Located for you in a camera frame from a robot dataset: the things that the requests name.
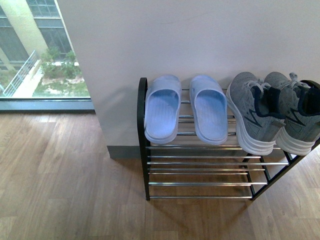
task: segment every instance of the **shoe rack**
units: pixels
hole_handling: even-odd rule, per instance
[[[302,82],[320,88],[316,82],[309,80]],[[170,144],[151,144],[145,137],[144,129],[147,89],[147,78],[142,77],[138,87],[137,131],[145,198],[148,201],[150,199],[253,201],[305,157],[292,155],[277,146],[274,147],[272,154],[277,153],[283,157],[258,156],[244,152],[237,142],[236,120],[230,111],[227,142],[223,145],[208,145],[200,141],[195,131],[188,130],[194,129],[188,88],[182,89],[185,94],[181,101],[176,139]],[[318,139],[313,148],[319,144]]]

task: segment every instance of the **light blue slipper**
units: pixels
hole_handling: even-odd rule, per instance
[[[196,135],[211,145],[223,144],[228,137],[227,99],[220,85],[207,75],[190,82],[190,103]]]
[[[157,78],[148,88],[144,134],[150,142],[166,144],[177,136],[181,93],[181,83],[173,75]]]

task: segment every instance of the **gray baseboard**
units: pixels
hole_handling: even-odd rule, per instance
[[[140,159],[139,146],[107,146],[112,159]]]

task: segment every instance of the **building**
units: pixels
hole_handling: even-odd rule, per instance
[[[72,50],[55,0],[0,1],[0,70],[19,70],[33,51],[52,47],[61,60]]]

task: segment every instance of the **chrome rod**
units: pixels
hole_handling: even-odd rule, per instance
[[[193,120],[179,120],[180,124],[194,124],[195,121]],[[236,124],[235,121],[228,121],[228,124]]]
[[[151,199],[252,199],[252,196],[150,196]]]
[[[176,134],[177,136],[197,136],[195,131],[180,131]],[[235,136],[236,132],[228,132],[228,136]]]
[[[190,88],[189,87],[183,87],[182,91],[189,91]]]
[[[208,186],[208,187],[247,187],[251,185],[267,185],[267,182],[149,182],[149,186]]]
[[[194,116],[193,115],[179,115],[180,119],[193,119]],[[227,116],[228,119],[234,119],[235,116],[234,115],[228,115]]]
[[[179,115],[180,119],[193,119],[194,116],[193,115]]]
[[[203,146],[174,146],[174,147],[158,147],[158,146],[147,146],[146,149],[158,149],[158,150],[170,150],[170,149],[193,149],[193,150],[203,150],[203,149],[208,149],[208,150],[242,150],[241,147],[203,147]]]
[[[146,146],[147,149],[157,149],[157,148],[202,148],[202,149],[216,149],[216,148],[240,148],[239,145],[182,145],[182,144],[153,144],[151,146]]]
[[[146,149],[221,149],[221,150],[242,150],[239,145],[217,145],[217,146],[204,146],[204,145],[180,145],[180,144],[153,144],[146,146]],[[280,147],[275,146],[273,150],[280,150]]]
[[[157,159],[260,159],[261,156],[148,156]]]
[[[248,175],[247,172],[149,172],[150,175]]]
[[[264,171],[263,168],[148,168],[149,171],[204,171],[204,172],[250,172]]]
[[[288,162],[157,162],[157,161],[148,161],[149,165],[199,165],[199,166],[219,166],[219,165],[228,165],[228,166],[288,166]]]

